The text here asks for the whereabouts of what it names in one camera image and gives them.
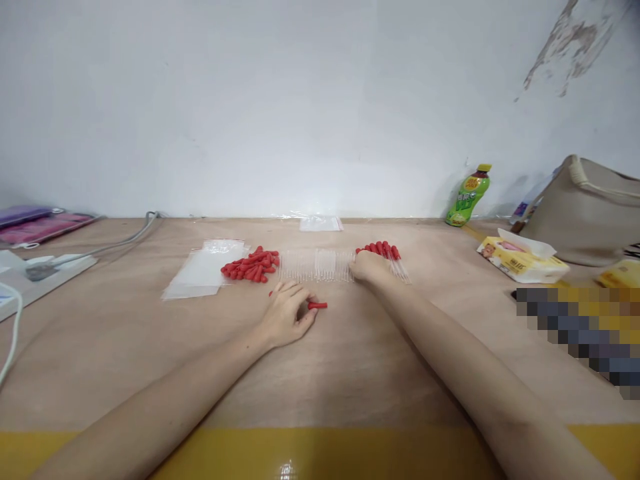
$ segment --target beige bag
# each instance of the beige bag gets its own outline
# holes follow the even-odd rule
[[[628,245],[640,242],[638,179],[570,155],[523,218],[541,197],[535,214],[521,226],[521,235],[550,244],[561,260],[602,267],[620,260]]]

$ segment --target power strip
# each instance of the power strip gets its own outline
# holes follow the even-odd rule
[[[57,267],[56,273],[40,281],[31,281],[27,278],[25,272],[27,266],[45,261],[65,260],[75,256],[76,254],[62,255],[60,257],[50,255],[48,257],[22,260],[9,250],[2,250],[0,251],[0,282],[18,290],[23,296],[25,306],[27,306],[95,265],[98,260],[88,256],[64,263]],[[17,306],[16,298],[0,287],[0,322],[12,316],[16,312]]]

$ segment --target pixelated area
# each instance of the pixelated area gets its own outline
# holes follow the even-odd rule
[[[640,399],[640,289],[518,288],[516,300],[530,329]]]

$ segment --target gray cable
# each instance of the gray cable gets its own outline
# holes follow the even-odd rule
[[[145,215],[145,225],[144,225],[144,227],[142,227],[142,229],[138,233],[130,236],[128,239],[122,240],[121,242],[118,242],[118,243],[114,243],[113,245],[108,245],[106,247],[100,247],[100,248],[98,248],[96,250],[91,250],[90,252],[82,253],[80,255],[76,255],[75,257],[72,257],[70,259],[57,261],[57,262],[52,262],[52,265],[54,267],[59,267],[60,265],[62,265],[64,263],[68,263],[70,261],[74,261],[74,260],[78,260],[78,259],[81,259],[81,258],[84,258],[84,257],[88,257],[90,255],[95,255],[96,253],[100,253],[100,252],[103,252],[105,250],[109,250],[109,249],[112,249],[112,248],[122,247],[122,246],[124,246],[124,245],[126,245],[128,243],[134,242],[134,241],[138,240],[138,238],[140,238],[144,234],[144,232],[146,232],[149,229],[149,227],[151,226],[153,221],[156,218],[158,218],[159,216],[160,216],[159,212],[148,211],[147,214]]]
[[[149,227],[151,226],[151,224],[153,223],[153,221],[160,217],[160,212],[157,211],[148,211],[146,216],[145,216],[145,224],[142,227],[142,229],[130,236],[129,238],[122,240],[121,242],[118,243],[114,243],[113,245],[108,245],[106,247],[100,247],[98,249],[95,250],[91,250],[90,252],[87,253],[82,253],[80,255],[76,255],[74,257],[71,257],[69,259],[66,260],[58,260],[55,262],[52,261],[46,261],[46,262],[40,262],[40,263],[36,263],[34,265],[30,265],[26,268],[26,274],[27,274],[27,278],[31,281],[40,281],[40,280],[44,280],[47,277],[52,276],[55,272],[57,272],[56,267],[59,267],[60,265],[63,265],[65,263],[68,263],[70,261],[74,261],[74,260],[79,260],[81,258],[85,258],[88,257],[90,255],[95,255],[96,253],[100,253],[103,252],[105,250],[109,250],[112,248],[116,248],[116,247],[122,247],[124,245],[127,245],[131,242],[134,242],[136,240],[138,240],[138,238],[140,238],[144,232],[146,232]]]

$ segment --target green plastic bottle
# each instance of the green plastic bottle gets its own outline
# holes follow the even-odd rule
[[[455,204],[447,214],[445,221],[448,224],[462,227],[469,221],[473,208],[489,188],[489,176],[487,175],[489,170],[491,170],[490,164],[481,163],[478,165],[478,170],[462,182]]]

